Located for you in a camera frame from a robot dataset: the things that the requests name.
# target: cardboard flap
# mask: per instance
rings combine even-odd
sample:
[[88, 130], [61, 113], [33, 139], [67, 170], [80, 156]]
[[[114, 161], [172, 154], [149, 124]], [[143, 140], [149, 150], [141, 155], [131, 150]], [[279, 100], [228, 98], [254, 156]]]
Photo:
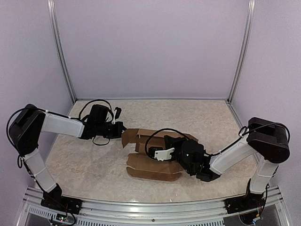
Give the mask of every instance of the cardboard flap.
[[183, 171], [182, 166], [177, 162], [157, 161], [142, 153], [129, 154], [127, 165], [135, 170], [162, 174], [175, 174]]
[[122, 147], [125, 147], [129, 143], [135, 143], [138, 131], [139, 129], [127, 129], [124, 131], [121, 135]]
[[175, 181], [181, 177], [181, 173], [164, 174], [164, 173], [157, 173], [157, 172], [147, 172], [147, 171], [140, 171], [137, 169], [133, 169], [131, 167], [127, 167], [127, 173], [128, 175], [135, 178], [145, 178], [145, 179], [163, 180], [163, 181]]
[[[152, 129], [127, 129], [122, 134], [121, 143], [122, 146], [125, 147], [129, 143], [141, 143], [145, 144], [147, 139], [154, 133], [156, 130]], [[164, 144], [164, 136], [168, 135], [170, 137], [182, 137], [182, 135], [176, 133], [176, 132], [170, 132], [170, 131], [162, 131], [158, 134], [156, 134], [150, 141], [150, 145], [162, 145]], [[194, 136], [190, 134], [185, 134], [189, 138], [198, 141]]]

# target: enclosure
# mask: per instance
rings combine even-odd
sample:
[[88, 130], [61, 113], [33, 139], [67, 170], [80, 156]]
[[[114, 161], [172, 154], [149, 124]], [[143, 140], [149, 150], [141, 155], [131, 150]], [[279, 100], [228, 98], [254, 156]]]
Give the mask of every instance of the enclosure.
[[[93, 99], [121, 107], [128, 128], [174, 128], [208, 153], [252, 117], [283, 123], [290, 157], [256, 225], [299, 225], [300, 1], [2, 0], [0, 11], [3, 225], [48, 225], [56, 214], [41, 209], [42, 192], [16, 166], [10, 115], [31, 103], [76, 117]], [[127, 174], [134, 146], [120, 139], [99, 147], [43, 133], [39, 149], [63, 194], [85, 202], [76, 225], [242, 225], [222, 201], [245, 193], [262, 157], [209, 183], [188, 174], [162, 182]]]

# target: robotic arm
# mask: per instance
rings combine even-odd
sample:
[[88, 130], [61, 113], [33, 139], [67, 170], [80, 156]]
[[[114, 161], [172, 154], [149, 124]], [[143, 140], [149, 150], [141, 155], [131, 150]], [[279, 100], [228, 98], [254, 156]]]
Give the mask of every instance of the robotic arm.
[[[108, 113], [112, 116], [109, 122], [107, 122]], [[60, 186], [50, 175], [38, 150], [40, 133], [51, 132], [80, 139], [92, 139], [96, 136], [107, 139], [119, 138], [122, 131], [126, 130], [123, 122], [115, 122], [120, 113], [120, 108], [112, 112], [106, 106], [93, 105], [90, 114], [81, 120], [51, 113], [34, 105], [27, 105], [22, 109], [9, 127], [8, 138], [19, 152], [30, 176], [43, 191], [42, 206], [78, 214], [82, 201], [62, 196]]]
[[[92, 139], [96, 136], [107, 139], [119, 138], [126, 130], [123, 122], [116, 122], [121, 109], [117, 107], [113, 112], [103, 105], [93, 105], [90, 114], [81, 119], [27, 105], [15, 112], [11, 118], [18, 112], [19, 115], [10, 126], [10, 120], [8, 121], [7, 135], [19, 152], [28, 173], [43, 191], [41, 205], [79, 214], [82, 201], [62, 196], [60, 186], [45, 166], [38, 150], [40, 133], [51, 132], [79, 139]], [[110, 121], [107, 121], [108, 113], [112, 117]], [[263, 156], [255, 174], [248, 182], [246, 194], [225, 200], [228, 213], [254, 209], [258, 205], [264, 206], [263, 193], [269, 180], [279, 164], [286, 161], [290, 155], [288, 147], [290, 135], [287, 127], [259, 118], [250, 119], [248, 127], [240, 130], [238, 140], [216, 154], [207, 154], [202, 144], [182, 133], [180, 134], [183, 137], [164, 137], [166, 150], [161, 147], [150, 147], [147, 150], [147, 143], [155, 134], [150, 136], [145, 144], [145, 152], [149, 157], [158, 161], [178, 161], [190, 176], [196, 175], [198, 179], [206, 182], [219, 178], [227, 169], [254, 153]]]
[[164, 137], [166, 150], [150, 147], [146, 154], [158, 161], [178, 161], [190, 176], [196, 175], [198, 179], [206, 182], [219, 178], [244, 158], [255, 153], [261, 154], [262, 158], [248, 182], [246, 194], [225, 201], [227, 212], [234, 213], [257, 208], [259, 205], [264, 206], [263, 194], [269, 180], [279, 164], [286, 161], [290, 155], [289, 136], [287, 127], [281, 123], [252, 118], [248, 127], [240, 130], [239, 138], [216, 154], [207, 154], [202, 144], [188, 137], [169, 136]]

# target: metal vent grille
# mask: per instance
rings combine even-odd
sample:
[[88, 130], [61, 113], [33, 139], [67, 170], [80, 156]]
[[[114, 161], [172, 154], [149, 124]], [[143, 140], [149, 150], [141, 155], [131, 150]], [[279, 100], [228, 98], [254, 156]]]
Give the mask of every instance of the metal vent grille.
[[[55, 210], [45, 210], [42, 207], [38, 206], [32, 206], [29, 207], [29, 213], [51, 219], [55, 219], [57, 212]], [[78, 216], [76, 225], [78, 226], [131, 226], [131, 224], [112, 224], [110, 222], [103, 222], [103, 221], [97, 221], [88, 219], [84, 216]], [[145, 226], [153, 226], [154, 224], [143, 224]], [[222, 218], [215, 219], [215, 220], [208, 220], [208, 221], [201, 221], [194, 224], [172, 224], [173, 226], [224, 226], [224, 221]]]

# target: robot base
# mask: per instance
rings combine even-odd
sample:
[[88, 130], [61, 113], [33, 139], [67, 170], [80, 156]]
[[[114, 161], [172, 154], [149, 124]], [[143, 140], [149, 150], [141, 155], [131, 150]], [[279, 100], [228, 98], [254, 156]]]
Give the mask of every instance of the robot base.
[[61, 203], [54, 202], [53, 200], [49, 198], [44, 198], [41, 201], [41, 206], [48, 207], [53, 210], [58, 210], [61, 212], [68, 212], [72, 214], [79, 214], [80, 208], [81, 208], [82, 200], [70, 198], [70, 197], [64, 197], [62, 196]]
[[265, 205], [265, 200], [262, 198], [263, 194], [253, 194], [250, 192], [250, 183], [251, 179], [248, 182], [245, 195], [225, 200], [228, 214], [251, 210]]
[[235, 198], [229, 198], [225, 200], [225, 205], [227, 213], [237, 213], [245, 210], [251, 210], [258, 208], [259, 206], [264, 206], [264, 200], [262, 198], [256, 200], [247, 200], [245, 196], [239, 196]]

